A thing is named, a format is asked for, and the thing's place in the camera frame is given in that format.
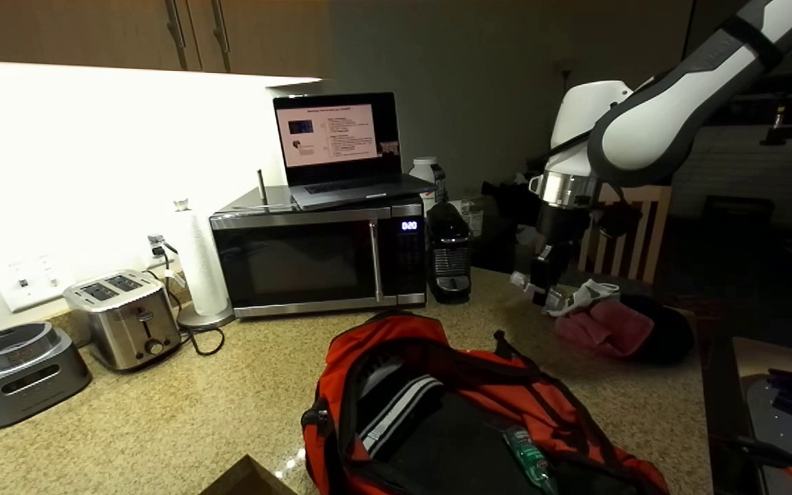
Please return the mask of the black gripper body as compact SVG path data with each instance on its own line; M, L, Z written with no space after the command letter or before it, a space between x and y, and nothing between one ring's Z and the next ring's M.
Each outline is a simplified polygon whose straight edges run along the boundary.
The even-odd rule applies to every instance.
M579 242L590 224L610 237L636 229L640 209L625 200L588 205L545 205L541 246L530 259L530 282L549 292L578 259Z

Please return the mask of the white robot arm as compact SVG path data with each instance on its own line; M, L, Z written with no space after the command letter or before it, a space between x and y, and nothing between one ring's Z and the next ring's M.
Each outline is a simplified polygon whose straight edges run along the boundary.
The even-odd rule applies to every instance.
M549 153L529 189L541 204L530 281L546 292L578 259L590 223L610 237L639 224L628 186L662 183L711 113L792 54L792 0L749 0L689 54L629 88L597 79L562 99Z

